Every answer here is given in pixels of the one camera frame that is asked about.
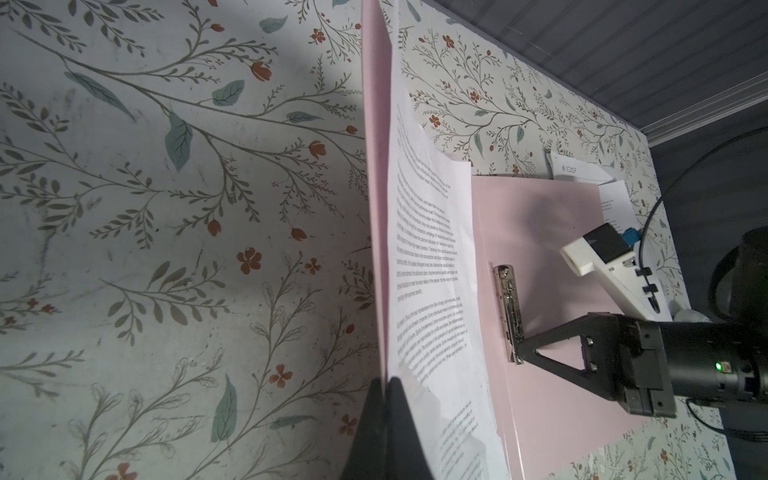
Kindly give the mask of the pink folder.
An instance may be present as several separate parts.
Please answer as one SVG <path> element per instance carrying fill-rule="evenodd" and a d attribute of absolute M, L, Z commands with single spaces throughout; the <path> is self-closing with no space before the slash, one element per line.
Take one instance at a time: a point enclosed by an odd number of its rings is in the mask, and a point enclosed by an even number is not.
<path fill-rule="evenodd" d="M 371 240 L 382 389 L 388 373 L 387 180 L 393 46 L 381 6 L 362 7 L 362 67 Z M 589 311 L 615 309 L 599 283 L 576 276 L 559 248 L 602 217 L 593 185 L 471 174 L 480 328 L 509 477 L 542 479 L 642 425 L 618 404 L 541 368 L 516 366 L 504 346 L 495 267 L 510 263 L 522 321 L 541 333 Z"/>

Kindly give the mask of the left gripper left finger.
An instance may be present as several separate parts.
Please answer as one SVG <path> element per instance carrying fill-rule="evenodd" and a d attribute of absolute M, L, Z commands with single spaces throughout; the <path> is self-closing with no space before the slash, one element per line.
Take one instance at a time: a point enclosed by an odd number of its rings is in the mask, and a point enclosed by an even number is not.
<path fill-rule="evenodd" d="M 380 379 L 371 382 L 342 480 L 385 478 L 385 394 Z"/>

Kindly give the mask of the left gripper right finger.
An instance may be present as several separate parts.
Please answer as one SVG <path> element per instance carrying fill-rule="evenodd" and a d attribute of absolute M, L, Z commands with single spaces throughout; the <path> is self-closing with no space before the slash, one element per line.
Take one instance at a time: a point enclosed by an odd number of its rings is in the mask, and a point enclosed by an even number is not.
<path fill-rule="evenodd" d="M 402 381 L 388 381 L 384 407 L 387 480 L 432 480 Z"/>

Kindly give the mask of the printed paper sheets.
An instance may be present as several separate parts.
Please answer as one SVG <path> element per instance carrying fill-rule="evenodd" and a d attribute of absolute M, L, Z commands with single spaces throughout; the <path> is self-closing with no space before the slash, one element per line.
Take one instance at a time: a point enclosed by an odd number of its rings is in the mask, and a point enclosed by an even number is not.
<path fill-rule="evenodd" d="M 614 176 L 612 168 L 589 163 L 574 157 L 549 154 L 554 180 L 571 181 L 596 186 L 599 190 L 604 221 L 620 234 L 630 229 L 640 232 L 626 183 Z"/>

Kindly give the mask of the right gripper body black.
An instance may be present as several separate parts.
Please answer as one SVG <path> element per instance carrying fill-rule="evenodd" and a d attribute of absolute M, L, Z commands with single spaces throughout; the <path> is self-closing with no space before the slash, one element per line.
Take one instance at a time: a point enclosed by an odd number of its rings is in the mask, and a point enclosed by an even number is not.
<path fill-rule="evenodd" d="M 677 397 L 716 407 L 765 406 L 767 338 L 729 323 L 626 322 L 617 402 L 633 415 L 674 417 Z"/>

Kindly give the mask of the printed paper sheet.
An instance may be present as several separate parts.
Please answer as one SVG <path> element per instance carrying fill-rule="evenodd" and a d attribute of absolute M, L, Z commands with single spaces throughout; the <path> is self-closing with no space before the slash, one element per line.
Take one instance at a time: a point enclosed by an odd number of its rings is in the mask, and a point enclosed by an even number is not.
<path fill-rule="evenodd" d="M 506 479 L 484 356 L 471 168 L 417 121 L 391 60 L 388 373 L 400 380 L 436 479 Z"/>

